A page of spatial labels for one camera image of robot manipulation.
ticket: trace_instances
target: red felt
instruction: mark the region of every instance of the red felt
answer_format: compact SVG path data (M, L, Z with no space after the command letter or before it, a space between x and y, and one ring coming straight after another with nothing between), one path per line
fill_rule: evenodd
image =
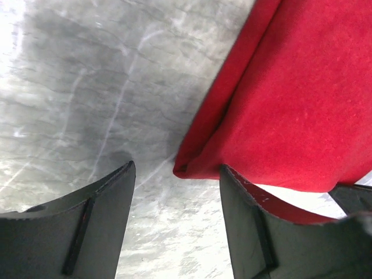
M244 190L246 190L247 196L252 198L253 201L262 210L279 219L286 220L298 225L329 223L337 220L308 212L304 209L298 208L285 201L282 201L269 192L266 192L264 189L261 189L256 185L250 183L243 176L241 176L230 167L228 167L228 171L233 176L233 178L238 181L238 184L240 184L240 186L243 187Z
M174 174L327 192L372 170L372 1L257 0Z

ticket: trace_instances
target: floor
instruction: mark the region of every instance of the floor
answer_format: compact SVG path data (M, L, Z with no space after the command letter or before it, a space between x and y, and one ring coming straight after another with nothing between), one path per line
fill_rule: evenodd
M218 183L171 169L253 2L1 0L0 213L134 159L117 279L232 278ZM266 189L344 215L328 194Z

